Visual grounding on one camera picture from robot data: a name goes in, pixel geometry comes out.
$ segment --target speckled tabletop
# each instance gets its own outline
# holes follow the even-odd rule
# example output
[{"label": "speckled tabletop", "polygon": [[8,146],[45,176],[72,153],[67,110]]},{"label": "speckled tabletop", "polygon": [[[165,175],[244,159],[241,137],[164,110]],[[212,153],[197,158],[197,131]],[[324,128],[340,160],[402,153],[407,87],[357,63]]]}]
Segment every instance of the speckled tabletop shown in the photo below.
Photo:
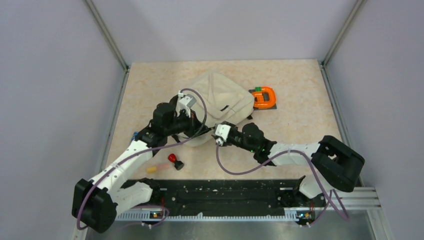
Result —
[{"label": "speckled tabletop", "polygon": [[[277,109],[254,111],[253,120],[244,120],[239,129],[249,122],[256,125],[272,141],[293,144],[313,143],[324,135],[340,139],[332,106],[316,59],[297,60],[240,60],[133,63],[126,84],[122,104],[107,159],[113,162],[129,145],[134,132],[144,128],[152,119],[158,103],[168,102],[178,90],[186,87],[197,76],[216,70],[246,90],[257,86],[274,89]],[[168,144],[175,143],[169,137]],[[185,166],[146,173],[146,168],[167,163],[174,153]],[[230,171],[242,172],[258,165],[253,154],[228,146],[219,150],[222,164]],[[176,146],[160,150],[144,163],[133,179],[297,179],[310,174],[304,166],[266,166],[241,176],[223,172],[215,157],[213,140],[197,147]]]}]

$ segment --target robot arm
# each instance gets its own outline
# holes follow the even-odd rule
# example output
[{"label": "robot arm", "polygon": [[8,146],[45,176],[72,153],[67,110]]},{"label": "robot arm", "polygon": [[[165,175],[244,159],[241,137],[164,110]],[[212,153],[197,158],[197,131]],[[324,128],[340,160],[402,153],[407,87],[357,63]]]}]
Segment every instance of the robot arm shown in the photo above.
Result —
[{"label": "robot arm", "polygon": [[167,144],[168,136],[184,133],[193,137],[208,131],[190,109],[196,99],[189,94],[178,96],[181,97],[177,102],[181,108],[179,114],[174,104],[159,103],[149,124],[114,162],[90,180],[81,179],[75,185],[72,203],[72,215],[75,218],[87,198],[80,220],[95,231],[103,233],[112,225],[116,216],[151,199],[153,187],[149,181],[136,182],[127,188],[122,186],[135,170]]},{"label": "robot arm", "polygon": [[[282,166],[287,164],[308,166],[307,160],[300,154],[311,157],[311,162],[318,169],[318,178],[326,191],[337,189],[352,192],[361,173],[365,160],[358,153],[334,138],[324,136],[320,142],[308,144],[283,144],[270,141],[264,137],[254,123],[246,124],[238,131],[234,124],[223,122],[215,127],[215,141],[220,146],[234,145],[251,151],[253,158],[260,164],[278,153],[287,151],[272,159],[266,165]],[[312,199],[322,191],[313,175],[301,178],[298,191]]]}]

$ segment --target gray wall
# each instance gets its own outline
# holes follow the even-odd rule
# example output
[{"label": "gray wall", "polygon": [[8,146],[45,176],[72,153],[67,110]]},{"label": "gray wall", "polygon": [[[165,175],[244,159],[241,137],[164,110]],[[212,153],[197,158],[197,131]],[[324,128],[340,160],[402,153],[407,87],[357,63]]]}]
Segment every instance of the gray wall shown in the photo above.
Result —
[{"label": "gray wall", "polygon": [[69,239],[122,79],[81,0],[0,1],[1,239]]},{"label": "gray wall", "polygon": [[329,65],[362,171],[396,239],[424,228],[424,2],[368,1]]},{"label": "gray wall", "polygon": [[355,0],[94,0],[132,62],[323,59]]}]

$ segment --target purple cable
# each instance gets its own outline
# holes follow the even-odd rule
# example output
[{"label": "purple cable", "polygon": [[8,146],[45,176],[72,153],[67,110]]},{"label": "purple cable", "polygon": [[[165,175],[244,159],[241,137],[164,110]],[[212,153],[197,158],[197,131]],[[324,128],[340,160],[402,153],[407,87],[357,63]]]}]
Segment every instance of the purple cable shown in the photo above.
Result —
[{"label": "purple cable", "polygon": [[[217,145],[216,145],[216,151],[215,151],[215,153],[216,153],[216,161],[218,162],[219,167],[220,167],[220,168],[221,168],[224,172],[226,172],[227,174],[231,174],[231,175],[245,175],[245,174],[252,173],[252,172],[254,172],[254,171],[256,171],[256,170],[258,170],[258,169],[262,168],[262,167],[263,167],[263,166],[265,166],[267,163],[271,162],[273,159],[275,159],[275,158],[277,158],[277,157],[279,157],[279,156],[281,156],[281,155],[283,155],[283,154],[287,154],[287,153],[289,152],[288,150],[286,150],[286,151],[282,151],[282,152],[279,152],[279,153],[275,154],[274,156],[270,157],[268,160],[264,161],[261,165],[256,166],[256,167],[254,167],[254,168],[252,168],[252,169],[250,169],[250,170],[243,171],[243,172],[232,172],[232,171],[227,170],[227,169],[226,169],[226,168],[222,165],[221,160],[220,160],[220,156],[219,156],[219,148],[220,148],[220,146],[217,144]],[[342,213],[342,211],[340,211],[340,209],[338,209],[338,208],[336,207],[336,205],[334,204],[334,202],[333,202],[333,200],[331,199],[331,197],[327,194],[326,189],[324,188],[323,184],[321,183],[320,179],[318,178],[318,174],[317,174],[317,172],[315,171],[315,168],[314,168],[314,165],[313,165],[313,164],[312,164],[312,162],[311,162],[311,159],[309,159],[309,157],[308,157],[308,156],[307,156],[307,155],[306,155],[303,151],[299,151],[299,150],[291,149],[291,150],[290,150],[290,152],[291,152],[291,153],[297,153],[297,154],[300,154],[300,155],[302,155],[302,157],[304,157],[304,158],[306,159],[307,164],[309,165],[310,169],[312,170],[312,174],[313,174],[313,176],[314,176],[314,178],[315,178],[315,180],[316,180],[316,183],[318,184],[319,188],[321,189],[322,194],[324,194],[325,198],[327,199],[327,202],[328,202],[328,203],[329,203],[329,204],[330,204],[330,205],[334,208],[334,210],[337,212],[337,214],[338,214],[338,215],[339,215],[339,216],[340,216],[343,220],[345,220],[345,221],[349,222],[349,221],[350,221],[350,218],[349,218],[348,211],[346,210],[345,206],[343,205],[342,200],[340,199],[340,197],[339,197],[339,195],[337,194],[336,190],[335,190],[335,189],[333,189],[332,191],[334,192],[334,195],[335,195],[335,197],[336,197],[337,201],[340,203],[340,206],[341,206],[341,208],[343,209],[344,214]]]},{"label": "purple cable", "polygon": [[[183,88],[183,89],[181,89],[181,92],[183,92],[183,91],[190,91],[190,92],[192,92],[192,93],[194,93],[194,94],[196,94],[198,97],[199,97],[199,99],[200,99],[200,101],[201,101],[201,104],[203,105],[203,109],[204,109],[204,118],[203,118],[203,121],[201,122],[201,126],[200,126],[200,128],[198,129],[198,131],[193,135],[193,137],[190,137],[190,138],[187,138],[186,140],[184,140],[184,141],[181,141],[181,142],[177,142],[177,143],[174,143],[174,144],[171,144],[171,145],[165,145],[165,146],[158,146],[158,147],[153,147],[153,148],[149,148],[149,149],[145,149],[145,150],[142,150],[142,151],[139,151],[139,152],[136,152],[136,153],[134,153],[134,154],[132,154],[132,155],[130,155],[130,156],[128,156],[128,157],[126,157],[126,158],[124,158],[123,160],[121,160],[120,162],[118,162],[118,166],[119,165],[121,165],[121,164],[123,164],[123,163],[125,163],[126,161],[128,161],[128,160],[130,160],[130,159],[132,159],[132,158],[134,158],[134,157],[136,157],[136,156],[138,156],[138,155],[140,155],[140,154],[144,154],[144,153],[147,153],[147,152],[150,152],[150,151],[155,151],[155,150],[161,150],[161,149],[167,149],[167,148],[172,148],[172,147],[175,147],[175,146],[178,146],[178,145],[182,145],[182,144],[185,144],[185,143],[187,143],[188,141],[190,141],[192,138],[194,138],[197,134],[199,134],[200,133],[200,131],[202,130],[202,128],[203,128],[203,126],[205,125],[205,123],[206,123],[206,117],[207,117],[207,115],[208,115],[208,111],[207,111],[207,109],[206,109],[206,103],[205,103],[205,101],[203,100],[203,98],[202,98],[202,96],[200,96],[200,94],[196,91],[196,90],[194,90],[194,89],[191,89],[191,88]],[[89,198],[90,198],[90,196],[91,196],[91,194],[93,193],[93,191],[94,191],[94,189],[96,189],[96,187],[108,176],[108,175],[110,175],[114,170],[115,170],[116,168],[115,167],[112,167],[111,169],[109,169],[109,171],[107,171],[103,176],[101,176],[101,178],[99,178],[99,180],[98,181],[96,181],[94,184],[93,184],[93,186],[90,188],[90,190],[88,190],[88,192],[87,192],[87,194],[85,195],[85,197],[84,197],[84,199],[82,200],[82,203],[81,203],[81,206],[79,207],[79,211],[78,211],[78,215],[76,216],[76,228],[78,229],[78,230],[84,230],[84,229],[86,229],[87,227],[88,227],[88,225],[86,225],[86,226],[81,226],[81,216],[82,216],[82,214],[83,214],[83,209],[84,209],[84,207],[86,206],[86,204],[87,204],[87,201],[89,200]]]},{"label": "purple cable", "polygon": [[[332,197],[333,194],[333,190],[330,190],[330,198]],[[309,223],[309,227],[312,227],[314,224],[317,223],[317,221],[324,215],[324,213],[326,212],[327,208],[329,207],[330,202],[327,201],[327,204],[325,205],[324,209],[322,210],[322,212],[315,218],[315,220],[311,223]]]}]

